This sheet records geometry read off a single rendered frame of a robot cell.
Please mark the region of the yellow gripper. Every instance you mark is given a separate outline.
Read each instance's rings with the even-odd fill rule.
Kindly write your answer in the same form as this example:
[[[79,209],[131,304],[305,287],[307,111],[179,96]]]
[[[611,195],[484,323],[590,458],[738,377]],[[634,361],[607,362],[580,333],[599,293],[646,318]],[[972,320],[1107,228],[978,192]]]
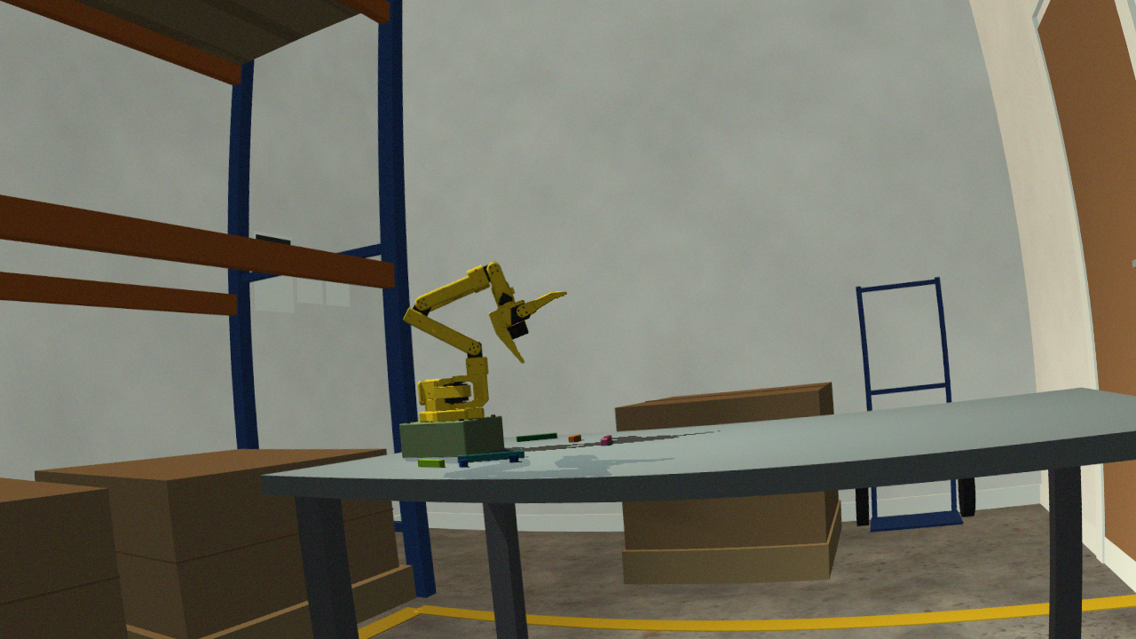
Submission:
[[[501,339],[503,343],[507,345],[509,351],[513,352],[518,360],[523,360],[523,355],[517,351],[517,346],[513,343],[515,338],[520,338],[528,333],[528,327],[526,325],[526,320],[535,314],[537,309],[545,306],[548,302],[552,302],[559,296],[565,296],[565,291],[551,292],[551,294],[540,296],[534,302],[506,302],[503,306],[498,307],[498,312],[491,312],[488,317],[493,324],[496,335]],[[519,322],[519,323],[518,323]]]

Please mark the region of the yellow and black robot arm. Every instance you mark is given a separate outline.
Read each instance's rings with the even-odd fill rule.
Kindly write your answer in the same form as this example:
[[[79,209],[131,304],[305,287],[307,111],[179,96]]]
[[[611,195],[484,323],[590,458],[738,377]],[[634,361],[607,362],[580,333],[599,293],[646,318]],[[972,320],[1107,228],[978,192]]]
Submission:
[[[436,320],[427,317],[429,316],[429,312],[434,312],[434,309],[446,306],[446,304],[456,302],[456,300],[462,298],[462,296],[474,294],[474,292],[477,294],[477,292],[481,292],[484,288],[490,287],[488,282],[492,283],[491,287],[493,287],[492,290],[495,296],[494,298],[498,307],[503,306],[506,302],[515,302],[513,287],[509,288],[509,284],[506,281],[503,272],[498,263],[493,262],[484,267],[481,265],[467,272],[469,272],[467,279],[456,280],[456,282],[452,282],[449,287],[437,288],[437,290],[431,291],[429,294],[418,296],[418,298],[415,299],[414,308],[408,308],[406,317],[403,317],[403,322],[409,322],[408,324],[414,325],[415,327],[421,327],[423,331],[427,331],[431,335],[437,337],[443,340],[444,343],[453,346],[457,345],[457,349],[460,347],[459,351],[463,349],[463,351],[468,352],[468,358],[466,359],[468,375],[452,376],[452,379],[426,380],[425,382],[421,382],[421,400],[426,399],[426,412],[419,413],[421,423],[450,422],[459,421],[459,418],[463,418],[465,421],[468,418],[485,417],[485,412],[482,406],[488,401],[486,379],[488,368],[487,358],[482,357],[482,345],[471,340],[471,338],[452,330],[451,327],[446,327],[446,325],[438,323]],[[434,304],[437,306],[434,306]],[[463,384],[463,382],[471,382],[471,389],[470,385],[467,383]],[[471,392],[474,392],[474,399],[467,403],[466,400],[469,400]],[[456,403],[457,400],[460,403]],[[463,408],[467,408],[468,412],[457,410]]]

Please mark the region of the turquoise rod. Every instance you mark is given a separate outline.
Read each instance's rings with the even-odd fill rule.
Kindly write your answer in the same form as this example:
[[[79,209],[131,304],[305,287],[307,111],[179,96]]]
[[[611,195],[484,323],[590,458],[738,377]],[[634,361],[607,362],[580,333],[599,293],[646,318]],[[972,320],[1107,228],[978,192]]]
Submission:
[[[483,462],[483,460],[508,460],[509,454],[518,454],[518,458],[524,458],[525,453],[493,453],[493,454],[460,454],[458,460]]]

